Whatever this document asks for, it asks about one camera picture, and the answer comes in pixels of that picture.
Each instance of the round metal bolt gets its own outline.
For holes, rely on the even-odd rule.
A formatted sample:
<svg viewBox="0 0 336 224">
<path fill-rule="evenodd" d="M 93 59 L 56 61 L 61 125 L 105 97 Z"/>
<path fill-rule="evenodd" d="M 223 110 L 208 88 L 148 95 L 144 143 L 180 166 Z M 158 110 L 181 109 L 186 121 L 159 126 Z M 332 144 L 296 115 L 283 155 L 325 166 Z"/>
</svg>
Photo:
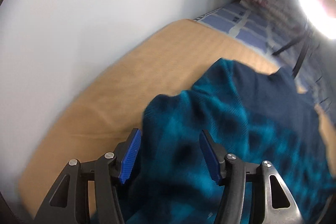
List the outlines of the round metal bolt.
<svg viewBox="0 0 336 224">
<path fill-rule="evenodd" d="M 271 166 L 272 166 L 272 163 L 271 163 L 270 161 L 268 161 L 268 160 L 264 160 L 264 161 L 262 162 L 262 164 L 263 164 L 265 167 L 271 167 Z"/>
<path fill-rule="evenodd" d="M 78 160 L 76 160 L 76 159 L 72 159 L 72 160 L 69 161 L 69 165 L 71 165 L 71 166 L 74 166 L 77 163 L 78 163 Z"/>
<path fill-rule="evenodd" d="M 235 160 L 237 158 L 237 156 L 235 154 L 227 154 L 226 157 L 228 158 L 228 160 Z"/>
<path fill-rule="evenodd" d="M 107 159 L 111 159 L 111 158 L 113 158 L 114 157 L 114 153 L 113 152 L 107 152 L 106 154 L 105 154 L 105 158 L 107 158 Z"/>
</svg>

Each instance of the folded blanket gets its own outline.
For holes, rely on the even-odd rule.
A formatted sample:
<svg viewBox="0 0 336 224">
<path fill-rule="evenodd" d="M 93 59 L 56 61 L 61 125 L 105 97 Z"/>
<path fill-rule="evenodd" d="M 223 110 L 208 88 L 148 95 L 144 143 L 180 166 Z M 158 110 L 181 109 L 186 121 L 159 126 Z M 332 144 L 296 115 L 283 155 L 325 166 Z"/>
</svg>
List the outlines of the folded blanket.
<svg viewBox="0 0 336 224">
<path fill-rule="evenodd" d="M 270 160 L 306 222 L 335 191 L 318 116 L 307 96 L 296 93 L 290 73 L 281 68 L 266 76 L 220 59 L 191 90 L 158 95 L 146 108 L 140 172 L 121 195 L 128 224 L 213 223 L 223 187 L 207 170 L 202 129 L 244 161 Z M 249 189 L 242 223 L 248 223 Z"/>
</svg>

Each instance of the wrinkled fabric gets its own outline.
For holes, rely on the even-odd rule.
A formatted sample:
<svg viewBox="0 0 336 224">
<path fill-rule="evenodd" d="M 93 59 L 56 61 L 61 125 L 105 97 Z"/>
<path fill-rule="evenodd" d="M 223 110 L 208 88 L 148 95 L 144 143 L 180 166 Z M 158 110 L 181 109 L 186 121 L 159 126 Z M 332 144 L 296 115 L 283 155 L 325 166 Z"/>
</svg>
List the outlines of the wrinkled fabric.
<svg viewBox="0 0 336 224">
<path fill-rule="evenodd" d="M 244 67 L 220 59 L 190 90 L 174 97 L 158 95 L 150 102 L 143 115 L 140 172 L 120 201 L 127 224 L 214 222 L 223 187 L 211 180 L 200 150 L 203 129 L 244 161 L 270 160 L 307 223 L 321 212 L 335 182 L 316 112 L 296 94 L 285 70 L 265 76 Z M 241 80 L 246 77 L 255 79 L 253 88 Z M 273 100 L 275 85 L 282 92 Z M 284 115 L 288 107 L 293 117 Z M 248 223 L 250 188 L 248 184 L 242 223 Z"/>
</svg>

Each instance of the dark blue cloth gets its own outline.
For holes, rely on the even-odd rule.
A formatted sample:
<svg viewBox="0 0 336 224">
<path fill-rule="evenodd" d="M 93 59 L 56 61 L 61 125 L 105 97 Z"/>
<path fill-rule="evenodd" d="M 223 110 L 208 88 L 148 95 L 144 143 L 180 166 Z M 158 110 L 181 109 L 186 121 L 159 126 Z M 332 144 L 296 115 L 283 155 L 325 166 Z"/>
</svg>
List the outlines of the dark blue cloth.
<svg viewBox="0 0 336 224">
<path fill-rule="evenodd" d="M 205 165 L 203 129 L 244 161 L 270 160 L 304 219 L 313 221 L 335 182 L 317 114 L 288 75 L 264 76 L 220 59 L 190 90 L 155 97 L 143 116 L 141 170 L 121 202 L 127 224 L 213 223 L 223 187 Z M 251 195 L 245 200 L 242 223 L 248 223 Z"/>
</svg>

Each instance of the blue gripper pad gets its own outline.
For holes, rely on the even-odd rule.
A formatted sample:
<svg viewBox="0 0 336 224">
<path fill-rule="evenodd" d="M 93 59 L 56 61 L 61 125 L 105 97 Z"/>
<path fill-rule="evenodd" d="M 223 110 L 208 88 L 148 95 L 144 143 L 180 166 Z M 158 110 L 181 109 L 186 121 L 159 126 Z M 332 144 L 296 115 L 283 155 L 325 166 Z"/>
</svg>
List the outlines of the blue gripper pad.
<svg viewBox="0 0 336 224">
<path fill-rule="evenodd" d="M 211 147 L 209 140 L 207 139 L 203 131 L 199 135 L 199 145 L 201 146 L 201 150 L 205 159 L 205 163 L 208 167 L 211 179 L 214 180 L 216 184 L 218 184 L 222 179 L 221 168 L 216 154 L 213 151 L 213 148 Z"/>
<path fill-rule="evenodd" d="M 121 170 L 119 180 L 121 184 L 124 184 L 129 179 L 135 159 L 139 152 L 141 144 L 141 131 L 138 129 L 125 153 L 124 158 L 121 160 Z"/>
</svg>

